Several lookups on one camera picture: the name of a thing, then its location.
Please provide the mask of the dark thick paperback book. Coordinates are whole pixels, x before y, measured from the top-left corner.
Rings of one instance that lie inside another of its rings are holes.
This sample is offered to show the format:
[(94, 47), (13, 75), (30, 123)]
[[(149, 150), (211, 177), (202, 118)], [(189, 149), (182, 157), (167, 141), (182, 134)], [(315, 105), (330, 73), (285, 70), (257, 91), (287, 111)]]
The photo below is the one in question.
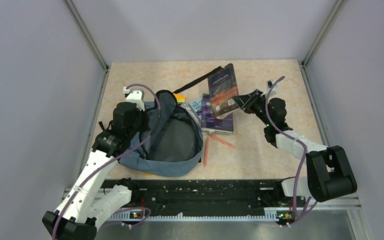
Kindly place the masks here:
[(234, 100), (239, 95), (239, 89), (232, 63), (208, 78), (208, 89), (212, 114), (216, 118), (224, 119), (239, 108)]

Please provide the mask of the blue grey student backpack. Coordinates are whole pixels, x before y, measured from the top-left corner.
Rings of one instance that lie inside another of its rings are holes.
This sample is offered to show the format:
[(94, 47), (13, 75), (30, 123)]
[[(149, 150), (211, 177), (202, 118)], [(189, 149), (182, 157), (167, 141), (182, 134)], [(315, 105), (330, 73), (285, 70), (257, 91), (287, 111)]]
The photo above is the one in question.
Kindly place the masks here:
[[(174, 94), (194, 87), (221, 69), (218, 66), (174, 91), (163, 89), (153, 92), (153, 101), (143, 100), (149, 116), (150, 131), (135, 135), (131, 146), (146, 137), (150, 139), (137, 150), (120, 158), (118, 163), (136, 171), (162, 177), (182, 177), (195, 168), (202, 158), (203, 133), (193, 114), (177, 104)], [(146, 85), (134, 83), (126, 87), (144, 90)], [(109, 127), (110, 122), (107, 127), (99, 123), (101, 132)]]

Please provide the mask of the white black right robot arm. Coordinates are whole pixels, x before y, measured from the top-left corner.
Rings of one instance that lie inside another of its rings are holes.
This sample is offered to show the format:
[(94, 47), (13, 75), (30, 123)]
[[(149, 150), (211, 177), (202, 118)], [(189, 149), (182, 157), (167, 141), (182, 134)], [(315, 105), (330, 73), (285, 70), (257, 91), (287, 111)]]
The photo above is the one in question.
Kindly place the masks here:
[(283, 179), (273, 192), (279, 206), (287, 206), (294, 197), (311, 197), (317, 202), (353, 194), (358, 185), (346, 151), (343, 147), (325, 146), (297, 134), (286, 123), (286, 103), (274, 97), (266, 100), (267, 93), (256, 89), (250, 94), (233, 97), (247, 114), (256, 115), (265, 125), (266, 141), (300, 160), (306, 167), (306, 176)]

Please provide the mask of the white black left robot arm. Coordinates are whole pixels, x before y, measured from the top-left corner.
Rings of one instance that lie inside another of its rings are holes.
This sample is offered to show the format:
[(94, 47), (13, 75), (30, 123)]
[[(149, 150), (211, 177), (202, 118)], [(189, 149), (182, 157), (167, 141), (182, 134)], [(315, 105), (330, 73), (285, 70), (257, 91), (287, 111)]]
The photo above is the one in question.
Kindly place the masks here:
[(125, 185), (115, 186), (100, 200), (95, 200), (102, 184), (119, 159), (144, 145), (146, 137), (135, 146), (132, 139), (149, 130), (149, 118), (142, 100), (117, 104), (113, 119), (95, 139), (85, 167), (65, 199), (42, 222), (53, 240), (93, 240), (98, 230), (117, 210), (140, 202), (140, 193)]

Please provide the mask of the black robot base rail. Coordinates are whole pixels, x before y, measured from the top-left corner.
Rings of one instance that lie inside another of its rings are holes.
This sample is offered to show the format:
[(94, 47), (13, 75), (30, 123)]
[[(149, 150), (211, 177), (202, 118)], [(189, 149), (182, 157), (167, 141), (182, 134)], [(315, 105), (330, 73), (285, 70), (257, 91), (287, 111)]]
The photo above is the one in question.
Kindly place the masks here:
[(146, 207), (153, 217), (254, 217), (264, 216), (269, 208), (293, 204), (284, 196), (275, 179), (210, 180), (105, 180), (105, 192), (124, 184), (132, 190), (127, 207)]

